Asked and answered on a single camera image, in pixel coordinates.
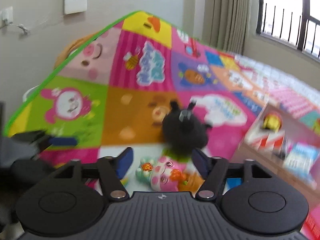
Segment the black plush toy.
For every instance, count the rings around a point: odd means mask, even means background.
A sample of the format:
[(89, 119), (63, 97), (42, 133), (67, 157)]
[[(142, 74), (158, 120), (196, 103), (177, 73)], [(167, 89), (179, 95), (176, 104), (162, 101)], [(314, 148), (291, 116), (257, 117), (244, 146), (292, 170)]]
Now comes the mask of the black plush toy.
[(162, 121), (162, 132), (175, 155), (190, 155), (192, 150), (203, 149), (208, 144), (208, 131), (213, 126), (193, 113), (195, 106), (195, 101), (185, 108), (176, 100), (170, 101), (170, 111)]

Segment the pink pig figurine toy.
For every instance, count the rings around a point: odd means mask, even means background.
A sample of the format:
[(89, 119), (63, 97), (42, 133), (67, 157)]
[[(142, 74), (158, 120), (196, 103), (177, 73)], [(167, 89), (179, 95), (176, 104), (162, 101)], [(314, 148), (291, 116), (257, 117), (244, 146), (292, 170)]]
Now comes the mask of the pink pig figurine toy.
[(162, 155), (158, 159), (142, 158), (136, 169), (136, 178), (148, 184), (153, 191), (178, 192), (191, 185), (192, 176), (186, 163)]

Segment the blue white wipes pack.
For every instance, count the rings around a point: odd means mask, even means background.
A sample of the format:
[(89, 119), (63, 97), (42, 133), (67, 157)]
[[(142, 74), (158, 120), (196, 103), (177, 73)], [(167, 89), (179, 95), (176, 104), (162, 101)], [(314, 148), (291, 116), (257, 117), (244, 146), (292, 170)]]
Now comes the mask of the blue white wipes pack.
[(304, 180), (312, 180), (310, 170), (319, 157), (319, 148), (304, 143), (295, 143), (286, 156), (283, 168)]

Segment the red white booklet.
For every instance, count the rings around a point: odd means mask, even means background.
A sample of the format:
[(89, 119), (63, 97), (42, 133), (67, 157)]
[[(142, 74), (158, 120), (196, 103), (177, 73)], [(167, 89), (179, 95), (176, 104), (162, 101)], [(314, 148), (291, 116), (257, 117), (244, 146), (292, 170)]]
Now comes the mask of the red white booklet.
[(255, 126), (245, 136), (245, 143), (257, 151), (279, 153), (285, 139), (285, 131), (273, 132)]

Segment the pink cardboard box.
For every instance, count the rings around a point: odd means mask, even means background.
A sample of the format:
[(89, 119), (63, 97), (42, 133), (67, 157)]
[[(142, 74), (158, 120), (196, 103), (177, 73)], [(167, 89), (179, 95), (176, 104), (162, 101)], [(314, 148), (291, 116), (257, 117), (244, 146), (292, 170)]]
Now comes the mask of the pink cardboard box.
[(278, 107), (267, 104), (231, 161), (254, 159), (294, 186), (311, 208), (319, 205), (319, 135)]

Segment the colourful cartoon play mat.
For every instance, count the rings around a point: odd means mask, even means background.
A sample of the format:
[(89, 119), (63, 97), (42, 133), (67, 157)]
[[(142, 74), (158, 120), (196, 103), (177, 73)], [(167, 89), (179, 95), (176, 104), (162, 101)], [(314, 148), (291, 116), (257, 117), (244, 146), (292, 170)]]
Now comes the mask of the colourful cartoon play mat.
[[(319, 239), (319, 205), (311, 208), (304, 194), (254, 159), (231, 161), (268, 103), (288, 113), (234, 57), (144, 11), (72, 49), (4, 130), (8, 137), (44, 130), (78, 141), (39, 153), (55, 171), (15, 203), (21, 239)], [(191, 154), (175, 155), (164, 139), (171, 100), (182, 108), (195, 101), (193, 113), (213, 126), (198, 149), (229, 161), (217, 200), (196, 199), (204, 180)], [(319, 135), (319, 119), (303, 124)], [(97, 162), (127, 147), (133, 163), (121, 183), (129, 199), (108, 201)], [(162, 155), (186, 163), (190, 186), (156, 192), (136, 178), (142, 158)]]

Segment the yellow pink cupcake toy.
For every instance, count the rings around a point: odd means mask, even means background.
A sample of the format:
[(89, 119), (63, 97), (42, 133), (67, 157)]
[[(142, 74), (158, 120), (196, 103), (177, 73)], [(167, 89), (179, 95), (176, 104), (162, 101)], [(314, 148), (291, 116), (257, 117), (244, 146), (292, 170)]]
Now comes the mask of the yellow pink cupcake toy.
[(262, 129), (278, 132), (282, 126), (281, 115), (277, 112), (269, 112), (264, 116)]

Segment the beige curtain left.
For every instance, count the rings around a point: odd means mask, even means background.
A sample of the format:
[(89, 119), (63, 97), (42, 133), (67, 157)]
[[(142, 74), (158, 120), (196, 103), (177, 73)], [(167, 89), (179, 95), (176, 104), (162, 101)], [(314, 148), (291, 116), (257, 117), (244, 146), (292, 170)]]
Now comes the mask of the beige curtain left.
[(184, 0), (183, 30), (219, 50), (242, 54), (251, 0)]

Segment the dark framed window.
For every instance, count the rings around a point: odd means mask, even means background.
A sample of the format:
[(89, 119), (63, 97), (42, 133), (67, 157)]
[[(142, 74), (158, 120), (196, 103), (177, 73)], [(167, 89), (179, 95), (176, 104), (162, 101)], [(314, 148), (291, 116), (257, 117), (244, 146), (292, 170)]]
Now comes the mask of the dark framed window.
[(319, 60), (319, 0), (259, 0), (256, 33)]

